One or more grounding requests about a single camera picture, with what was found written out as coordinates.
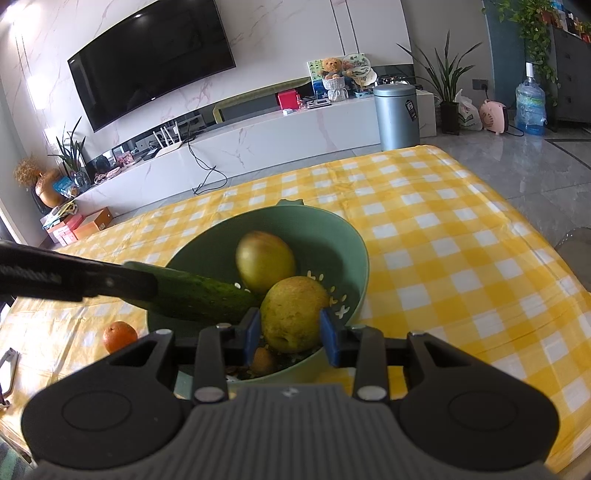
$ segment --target wall socket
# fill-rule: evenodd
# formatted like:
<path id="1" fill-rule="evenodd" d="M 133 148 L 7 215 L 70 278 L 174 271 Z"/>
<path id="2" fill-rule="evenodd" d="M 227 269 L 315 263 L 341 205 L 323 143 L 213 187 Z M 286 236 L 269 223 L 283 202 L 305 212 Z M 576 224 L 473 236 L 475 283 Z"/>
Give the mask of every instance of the wall socket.
<path id="1" fill-rule="evenodd" d="M 488 90 L 488 80 L 472 80 L 472 90 Z"/>

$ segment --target marble tv stand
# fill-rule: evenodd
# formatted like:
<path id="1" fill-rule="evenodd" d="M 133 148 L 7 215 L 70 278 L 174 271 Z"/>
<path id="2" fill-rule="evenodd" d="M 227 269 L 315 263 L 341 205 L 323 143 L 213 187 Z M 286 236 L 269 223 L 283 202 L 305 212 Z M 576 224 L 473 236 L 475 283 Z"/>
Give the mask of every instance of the marble tv stand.
<path id="1" fill-rule="evenodd" d="M 436 135 L 433 94 L 418 93 L 421 137 Z M 284 116 L 281 111 L 249 118 L 199 135 L 191 149 L 228 178 L 262 168 L 340 150 L 379 144 L 374 97 L 349 99 L 331 106 Z M 197 187 L 207 171 L 187 144 L 140 161 L 87 192 L 76 203 L 83 215 L 109 207 L 113 216 Z M 209 182 L 220 180 L 212 173 Z"/>

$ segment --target television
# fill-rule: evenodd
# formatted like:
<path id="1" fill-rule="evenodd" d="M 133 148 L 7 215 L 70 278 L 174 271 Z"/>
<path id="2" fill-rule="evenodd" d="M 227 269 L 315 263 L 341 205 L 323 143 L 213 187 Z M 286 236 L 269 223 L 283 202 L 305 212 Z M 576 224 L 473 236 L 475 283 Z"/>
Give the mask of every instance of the television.
<path id="1" fill-rule="evenodd" d="M 236 66 L 214 0 L 158 0 L 98 36 L 68 64 L 95 132 Z"/>

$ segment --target yellow checkered tablecloth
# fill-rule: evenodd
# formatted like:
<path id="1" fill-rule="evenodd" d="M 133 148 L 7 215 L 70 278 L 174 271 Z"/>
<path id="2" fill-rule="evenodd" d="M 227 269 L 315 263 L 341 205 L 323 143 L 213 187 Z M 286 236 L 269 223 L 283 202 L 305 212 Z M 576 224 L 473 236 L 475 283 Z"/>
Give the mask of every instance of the yellow checkered tablecloth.
<path id="1" fill-rule="evenodd" d="M 61 251 L 166 265 L 194 236 L 247 210 L 302 198 L 363 236 L 371 275 L 361 319 L 386 336 L 426 330 L 545 392 L 560 413 L 548 465 L 591 445 L 591 299 L 519 213 L 436 147 L 304 168 L 195 197 L 113 226 Z M 0 352 L 22 356 L 0 431 L 25 447 L 22 408 L 37 391 L 106 355 L 102 331 L 145 312 L 98 297 L 83 304 L 19 299 L 0 324 Z M 404 395 L 390 368 L 393 395 Z M 341 381 L 347 370 L 322 372 Z"/>

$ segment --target gray trash can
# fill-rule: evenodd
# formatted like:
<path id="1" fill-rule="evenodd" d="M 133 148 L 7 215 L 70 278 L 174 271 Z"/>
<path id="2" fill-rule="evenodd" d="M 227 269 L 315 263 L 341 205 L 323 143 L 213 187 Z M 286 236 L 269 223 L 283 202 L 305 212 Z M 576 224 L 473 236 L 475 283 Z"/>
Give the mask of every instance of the gray trash can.
<path id="1" fill-rule="evenodd" d="M 421 142 L 418 130 L 417 90 L 397 83 L 374 88 L 382 150 L 414 147 Z"/>

